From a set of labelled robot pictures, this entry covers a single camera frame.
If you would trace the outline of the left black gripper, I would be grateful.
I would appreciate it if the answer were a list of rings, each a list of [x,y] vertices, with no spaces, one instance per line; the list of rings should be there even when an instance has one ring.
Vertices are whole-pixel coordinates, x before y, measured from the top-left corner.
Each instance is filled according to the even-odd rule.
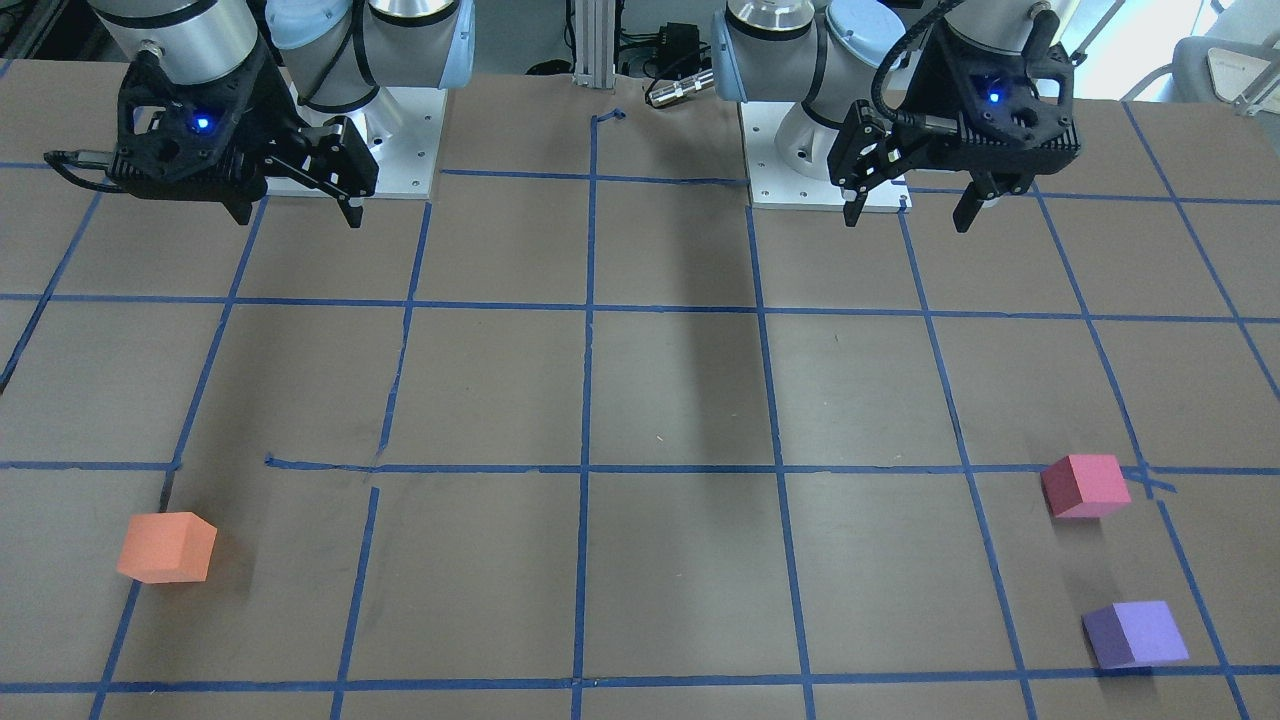
[[[844,223],[855,227],[881,184],[911,169],[970,170],[954,209],[966,233],[979,211],[1025,193],[1036,176],[1060,172],[1082,151],[1073,115],[1074,68],[1053,41],[1056,18],[1037,18],[1012,54],[983,49],[947,19],[931,29],[901,109],[954,120],[957,132],[890,133],[868,100],[856,100],[828,151],[828,177],[842,192]]]

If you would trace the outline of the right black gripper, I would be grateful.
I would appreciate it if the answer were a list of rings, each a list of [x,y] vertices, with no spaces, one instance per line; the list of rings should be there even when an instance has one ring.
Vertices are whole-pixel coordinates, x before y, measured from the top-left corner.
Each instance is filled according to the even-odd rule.
[[[285,177],[334,199],[358,229],[364,200],[376,188],[378,161],[351,118],[298,128],[264,40],[230,73],[201,85],[172,82],[155,51],[138,51],[122,81],[116,119],[106,177],[137,199],[218,202],[247,225],[268,176]]]

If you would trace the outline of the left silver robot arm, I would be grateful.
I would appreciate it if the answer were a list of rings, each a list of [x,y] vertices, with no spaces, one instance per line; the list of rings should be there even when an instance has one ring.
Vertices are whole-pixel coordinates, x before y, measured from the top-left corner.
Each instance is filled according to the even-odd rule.
[[[804,174],[840,190],[854,227],[870,192],[910,170],[970,176],[954,209],[1021,195],[1082,151],[1069,1],[938,1],[906,26],[891,1],[728,1],[712,67],[731,102],[792,102],[817,136]]]

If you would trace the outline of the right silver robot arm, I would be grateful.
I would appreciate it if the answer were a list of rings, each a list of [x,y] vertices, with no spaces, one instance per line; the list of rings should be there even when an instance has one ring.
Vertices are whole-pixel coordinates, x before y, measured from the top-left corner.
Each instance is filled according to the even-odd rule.
[[[471,1],[95,1],[132,56],[108,190],[212,202],[429,199],[445,100],[474,68]]]

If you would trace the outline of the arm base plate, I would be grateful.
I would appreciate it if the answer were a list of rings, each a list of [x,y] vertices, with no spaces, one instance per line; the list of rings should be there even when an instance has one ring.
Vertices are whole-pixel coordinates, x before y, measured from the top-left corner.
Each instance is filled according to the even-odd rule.
[[[754,208],[842,211],[844,191],[829,182],[827,167],[836,129],[813,120],[799,102],[742,102],[739,110]]]
[[[431,196],[449,95],[443,88],[381,88],[349,114],[379,165],[375,199]]]

